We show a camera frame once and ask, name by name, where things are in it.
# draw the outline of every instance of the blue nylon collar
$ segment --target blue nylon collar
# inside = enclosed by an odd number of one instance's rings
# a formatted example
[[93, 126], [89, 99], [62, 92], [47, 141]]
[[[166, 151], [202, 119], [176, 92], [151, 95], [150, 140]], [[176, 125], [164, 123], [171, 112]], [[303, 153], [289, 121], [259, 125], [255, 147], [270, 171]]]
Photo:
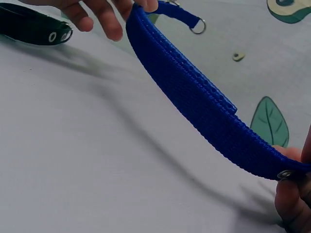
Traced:
[[[193, 29], [200, 18], [167, 2], [153, 12]], [[224, 157], [247, 172], [280, 180], [311, 171], [311, 164], [288, 159], [236, 115], [237, 108], [148, 19], [137, 4], [126, 23], [129, 41], [142, 65], [179, 112]]]

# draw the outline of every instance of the green leaf print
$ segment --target green leaf print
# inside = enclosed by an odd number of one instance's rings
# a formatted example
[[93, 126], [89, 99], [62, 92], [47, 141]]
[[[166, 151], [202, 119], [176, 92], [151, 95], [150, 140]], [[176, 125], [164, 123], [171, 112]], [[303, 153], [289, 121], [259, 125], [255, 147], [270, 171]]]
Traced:
[[270, 145], [288, 145], [289, 130], [286, 121], [268, 96], [263, 97], [257, 105], [250, 128]]
[[62, 15], [63, 18], [68, 19], [67, 15], [65, 15], [63, 12], [61, 12], [61, 15]]
[[150, 14], [150, 15], [148, 15], [148, 18], [155, 25], [157, 18], [159, 18], [159, 15], [157, 15], [157, 14]]

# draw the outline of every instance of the metal grommet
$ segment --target metal grommet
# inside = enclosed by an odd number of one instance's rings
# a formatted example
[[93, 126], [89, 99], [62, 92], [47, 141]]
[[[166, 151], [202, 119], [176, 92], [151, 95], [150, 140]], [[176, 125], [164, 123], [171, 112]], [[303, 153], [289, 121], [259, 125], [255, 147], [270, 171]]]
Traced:
[[277, 177], [281, 180], [284, 180], [284, 179], [287, 179], [289, 178], [292, 174], [293, 174], [294, 171], [291, 171], [291, 170], [285, 170], [285, 171], [282, 171], [280, 172]]
[[169, 0], [168, 3], [172, 3], [173, 5], [180, 7], [180, 4], [175, 0]]
[[201, 19], [201, 18], [199, 18], [200, 19], [200, 21], [204, 24], [204, 28], [203, 28], [203, 30], [201, 31], [201, 32], [195, 32], [192, 28], [189, 28], [190, 29], [190, 31], [192, 31], [192, 33], [193, 34], [196, 34], [196, 35], [200, 35], [200, 34], [203, 34], [204, 32], [205, 32], [205, 30], [206, 30], [206, 23], [205, 23], [205, 20], [203, 20], [203, 19]]
[[52, 43], [56, 39], [56, 32], [52, 32], [49, 35], [49, 42]]

